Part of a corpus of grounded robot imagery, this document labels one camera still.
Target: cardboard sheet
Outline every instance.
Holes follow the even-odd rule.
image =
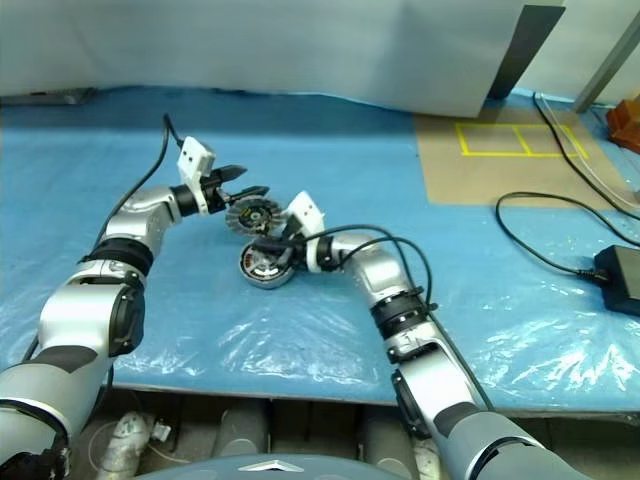
[[[616,193],[633,201],[631,190],[580,118],[572,112],[556,115],[593,171]],[[430,202],[488,205],[504,193],[527,190],[565,195],[599,209],[611,208],[567,165],[535,110],[485,108],[471,121],[416,116],[415,123]],[[562,140],[579,164],[571,143],[564,136]],[[541,199],[517,203],[568,206]]]
[[[522,6],[522,0],[3,0],[0,95],[216,87],[324,93],[472,117]]]

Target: white wall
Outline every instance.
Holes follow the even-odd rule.
[[[566,12],[518,86],[575,98],[640,10],[638,0],[566,0]],[[640,48],[598,98],[617,103],[640,91]]]

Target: angle grinder part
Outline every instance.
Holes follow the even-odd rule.
[[[268,198],[250,195],[235,202],[225,221],[229,228],[242,235],[268,235],[284,222],[282,208]]]
[[[279,265],[279,259],[279,255],[258,250],[250,243],[240,255],[240,272],[254,287],[265,290],[278,288],[295,273],[291,265]]]

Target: floor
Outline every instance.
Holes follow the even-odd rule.
[[[227,397],[114,390],[76,443],[71,479],[95,477],[91,463],[99,465],[115,422],[131,410],[142,410],[173,426],[166,442],[153,441],[154,450],[145,450],[138,474],[210,458],[222,414],[233,404],[234,399]],[[277,400],[272,406],[272,452],[359,458],[362,405]],[[515,420],[594,480],[640,477],[640,426],[635,417]],[[445,471],[440,479],[448,479]]]

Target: blue plastic sheet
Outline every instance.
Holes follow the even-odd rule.
[[[432,263],[438,316],[498,408],[640,408],[635,318],[606,311],[597,287],[516,248],[490,207],[430,204],[410,115],[322,97],[121,89],[82,106],[5,108],[0,366],[19,360],[46,298],[155,158],[165,111],[181,134],[215,148],[217,165],[248,168],[229,191],[269,185],[286,205],[304,189],[327,226],[375,223],[415,240]],[[630,158],[607,153],[616,165]],[[178,184],[176,159],[172,148],[150,185]],[[571,209],[507,208],[505,217],[570,265],[588,267],[619,243]],[[149,277],[144,341],[118,359],[116,383],[393,403],[393,368],[348,279],[301,273],[276,291],[255,289],[237,268],[246,241],[221,214],[167,233]],[[410,263],[424,284],[419,261]]]

